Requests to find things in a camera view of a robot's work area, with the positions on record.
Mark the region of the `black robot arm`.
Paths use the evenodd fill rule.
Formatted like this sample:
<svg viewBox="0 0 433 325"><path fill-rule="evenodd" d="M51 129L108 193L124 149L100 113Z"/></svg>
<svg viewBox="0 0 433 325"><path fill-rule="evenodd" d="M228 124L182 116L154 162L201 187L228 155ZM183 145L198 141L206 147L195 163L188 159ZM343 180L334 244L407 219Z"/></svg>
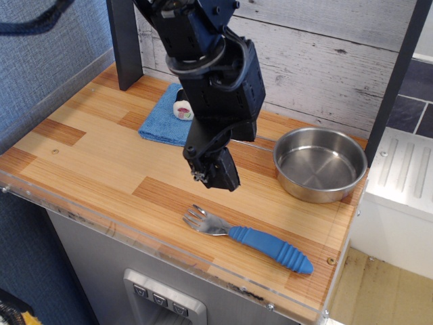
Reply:
<svg viewBox="0 0 433 325"><path fill-rule="evenodd" d="M207 188L240 185L227 144L252 142L265 99L254 43L228 23L239 1L136 1L166 50L194 117L183 149L191 174Z"/></svg>

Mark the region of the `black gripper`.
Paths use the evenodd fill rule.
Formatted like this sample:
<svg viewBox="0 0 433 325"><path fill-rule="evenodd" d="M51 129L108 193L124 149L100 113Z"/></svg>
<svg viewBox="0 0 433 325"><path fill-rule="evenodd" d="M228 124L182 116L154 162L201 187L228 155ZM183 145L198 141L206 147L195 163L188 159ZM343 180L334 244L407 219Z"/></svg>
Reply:
<svg viewBox="0 0 433 325"><path fill-rule="evenodd" d="M193 179L232 192L240 178L227 144L255 140L265 99L254 43L221 39L209 56L177 60L176 74L195 115L183 149Z"/></svg>

